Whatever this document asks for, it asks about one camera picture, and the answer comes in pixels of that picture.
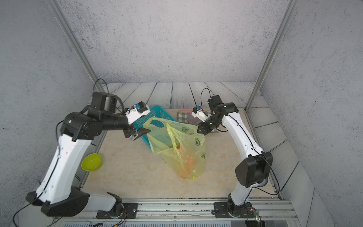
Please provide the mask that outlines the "yellow-green plastic bag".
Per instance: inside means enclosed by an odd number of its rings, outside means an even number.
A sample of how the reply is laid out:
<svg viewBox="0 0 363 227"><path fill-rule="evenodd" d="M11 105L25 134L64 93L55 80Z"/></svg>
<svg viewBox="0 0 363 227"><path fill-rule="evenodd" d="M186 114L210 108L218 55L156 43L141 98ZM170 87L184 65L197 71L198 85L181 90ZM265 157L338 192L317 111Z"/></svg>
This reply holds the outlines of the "yellow-green plastic bag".
<svg viewBox="0 0 363 227"><path fill-rule="evenodd" d="M163 128L152 125L153 120L162 122ZM152 117L143 127L151 130L147 138L152 152L160 155L180 178L195 180L202 175L206 158L206 138L197 133L197 126ZM187 156L195 157L194 169L185 169L183 160Z"/></svg>

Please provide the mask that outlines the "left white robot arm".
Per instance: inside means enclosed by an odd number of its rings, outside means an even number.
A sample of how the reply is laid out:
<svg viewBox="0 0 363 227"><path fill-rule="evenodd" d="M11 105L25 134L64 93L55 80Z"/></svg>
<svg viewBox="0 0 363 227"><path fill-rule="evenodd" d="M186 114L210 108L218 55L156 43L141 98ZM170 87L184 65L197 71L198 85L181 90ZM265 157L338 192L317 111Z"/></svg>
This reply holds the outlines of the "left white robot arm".
<svg viewBox="0 0 363 227"><path fill-rule="evenodd" d="M113 194L89 194L74 187L73 179L92 140L103 131L122 130L132 141L149 133L136 129L134 122L148 115L150 108L139 102L116 113L121 99L105 92L94 92L92 101L80 112L68 114L61 124L58 147L44 180L26 200L41 207L48 217L73 217L83 211L99 211L111 218L125 213L122 199Z"/></svg>

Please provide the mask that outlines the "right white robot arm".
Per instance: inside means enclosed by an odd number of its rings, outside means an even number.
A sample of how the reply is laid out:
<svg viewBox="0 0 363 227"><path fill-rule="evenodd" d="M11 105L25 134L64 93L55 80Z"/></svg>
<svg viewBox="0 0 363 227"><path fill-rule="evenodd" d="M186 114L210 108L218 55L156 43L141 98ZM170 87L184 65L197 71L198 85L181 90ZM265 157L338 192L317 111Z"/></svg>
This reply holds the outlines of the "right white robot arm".
<svg viewBox="0 0 363 227"><path fill-rule="evenodd" d="M201 106L193 108L192 116L201 120L197 132L209 134L219 126L230 133L241 156L241 163L235 168L238 183L229 194L226 211L233 218L241 217L252 206L247 202L254 189L261 189L267 182L272 168L273 156L264 152L247 130L234 103L223 103L220 96L208 100L210 115Z"/></svg>

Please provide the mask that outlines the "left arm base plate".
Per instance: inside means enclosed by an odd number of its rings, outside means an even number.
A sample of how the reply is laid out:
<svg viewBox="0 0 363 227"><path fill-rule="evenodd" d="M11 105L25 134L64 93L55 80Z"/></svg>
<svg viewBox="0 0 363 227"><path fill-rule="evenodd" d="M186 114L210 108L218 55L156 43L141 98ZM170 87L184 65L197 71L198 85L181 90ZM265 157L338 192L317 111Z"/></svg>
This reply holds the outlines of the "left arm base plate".
<svg viewBox="0 0 363 227"><path fill-rule="evenodd" d="M110 211L98 211L97 219L135 219L138 211L138 203L119 203Z"/></svg>

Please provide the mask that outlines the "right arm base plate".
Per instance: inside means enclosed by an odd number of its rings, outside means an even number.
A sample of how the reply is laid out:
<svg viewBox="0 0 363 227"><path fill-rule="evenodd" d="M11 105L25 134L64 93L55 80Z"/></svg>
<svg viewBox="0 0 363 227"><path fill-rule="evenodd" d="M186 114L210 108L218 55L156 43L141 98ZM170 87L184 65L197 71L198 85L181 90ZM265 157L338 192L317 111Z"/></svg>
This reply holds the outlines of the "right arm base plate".
<svg viewBox="0 0 363 227"><path fill-rule="evenodd" d="M236 206L231 201L215 202L211 214L216 218L254 218L255 211L250 202Z"/></svg>

